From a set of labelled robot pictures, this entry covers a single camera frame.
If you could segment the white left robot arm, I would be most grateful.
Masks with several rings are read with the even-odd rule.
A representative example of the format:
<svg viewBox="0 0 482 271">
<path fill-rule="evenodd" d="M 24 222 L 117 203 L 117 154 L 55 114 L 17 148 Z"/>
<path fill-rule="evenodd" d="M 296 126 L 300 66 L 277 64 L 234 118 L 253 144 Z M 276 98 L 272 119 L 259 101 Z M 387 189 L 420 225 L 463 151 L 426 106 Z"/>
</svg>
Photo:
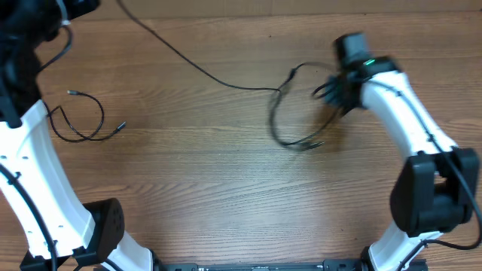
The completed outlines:
<svg viewBox="0 0 482 271">
<path fill-rule="evenodd" d="M 98 6 L 97 1 L 1 3 L 1 190 L 29 245 L 22 270 L 55 270 L 69 258 L 79 267 L 162 269 L 155 253 L 125 230 L 117 199 L 77 198 L 51 141 L 50 113 L 37 85 L 44 65 L 36 47 Z"/>
</svg>

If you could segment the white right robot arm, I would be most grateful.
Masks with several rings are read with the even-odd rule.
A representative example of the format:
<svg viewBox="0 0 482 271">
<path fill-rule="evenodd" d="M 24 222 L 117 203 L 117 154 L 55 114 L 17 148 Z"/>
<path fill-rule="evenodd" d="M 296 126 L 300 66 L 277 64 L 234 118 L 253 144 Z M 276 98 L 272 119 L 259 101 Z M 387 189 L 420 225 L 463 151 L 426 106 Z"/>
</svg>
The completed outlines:
<svg viewBox="0 0 482 271">
<path fill-rule="evenodd" d="M 431 244 L 460 251 L 480 246 L 442 241 L 445 233 L 472 217 L 481 219 L 476 202 L 480 161 L 474 149 L 460 148 L 419 101 L 408 76 L 389 56 L 371 54 L 361 32 L 334 41 L 338 73 L 323 97 L 343 113 L 372 111 L 396 144 L 404 165 L 392 189 L 392 222 L 358 260 L 339 260 L 339 270 L 426 270 L 416 256 Z"/>
</svg>

